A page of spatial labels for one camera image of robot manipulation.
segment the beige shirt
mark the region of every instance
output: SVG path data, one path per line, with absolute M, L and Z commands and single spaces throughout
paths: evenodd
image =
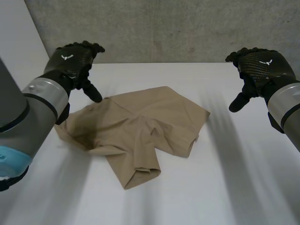
M 70 114 L 55 129 L 62 140 L 105 156 L 129 189 L 160 174 L 155 148 L 188 157 L 209 114 L 171 88 L 159 87 L 105 98 Z

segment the carbon fiber glove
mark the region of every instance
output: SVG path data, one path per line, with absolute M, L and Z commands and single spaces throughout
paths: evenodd
M 87 41 L 83 41 L 81 44 L 75 42 L 57 48 L 50 57 L 43 76 L 49 77 L 49 75 L 57 74 L 57 71 L 59 71 L 59 83 L 65 83 L 66 81 L 63 81 L 63 79 L 67 79 L 70 82 L 68 87 L 71 90 L 82 88 L 92 101 L 100 102 L 102 97 L 94 85 L 90 83 L 88 76 L 97 53 L 103 52 L 105 52 L 103 47 Z
M 283 55 L 274 50 L 242 48 L 238 52 L 232 52 L 225 61 L 233 62 L 240 78 L 244 80 L 242 92 L 229 106 L 229 110 L 234 113 L 241 110 L 250 98 L 266 98 L 269 93 L 266 93 L 265 86 L 275 78 L 296 79 Z

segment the white logo on glove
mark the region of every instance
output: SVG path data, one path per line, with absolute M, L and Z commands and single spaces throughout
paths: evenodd
M 62 57 L 64 60 L 67 60 L 67 59 L 70 59 L 70 58 L 72 58 L 72 57 L 73 57 L 73 55 L 70 55 L 70 56 L 67 56 L 67 57 L 65 57 L 65 56 L 61 55 L 61 57 Z
M 273 60 L 271 60 L 270 62 L 261 62 L 261 61 L 259 61 L 260 63 L 263 63 L 263 64 L 267 64 L 268 66 L 271 64 L 271 62 L 272 62 Z

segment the black robotic glove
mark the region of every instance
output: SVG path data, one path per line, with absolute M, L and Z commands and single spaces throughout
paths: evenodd
M 280 88 L 298 82 L 291 66 L 282 54 L 267 49 L 242 48 L 227 56 L 226 62 L 233 62 L 244 80 L 242 92 L 230 104 L 233 113 L 241 110 L 250 98 L 263 97 L 268 103 L 270 97 Z M 271 125 L 283 133 L 281 127 L 268 114 Z
M 100 102 L 102 96 L 88 80 L 89 70 L 97 53 L 104 53 L 105 49 L 87 41 L 73 43 L 57 48 L 50 57 L 45 73 L 40 77 L 52 79 L 59 83 L 67 92 L 83 89 L 83 92 L 94 102 Z M 66 106 L 56 124 L 61 124 L 68 118 L 70 104 Z

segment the white wall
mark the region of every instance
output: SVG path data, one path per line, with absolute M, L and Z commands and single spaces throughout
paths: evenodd
M 22 89 L 49 59 L 23 0 L 0 1 L 0 57 Z

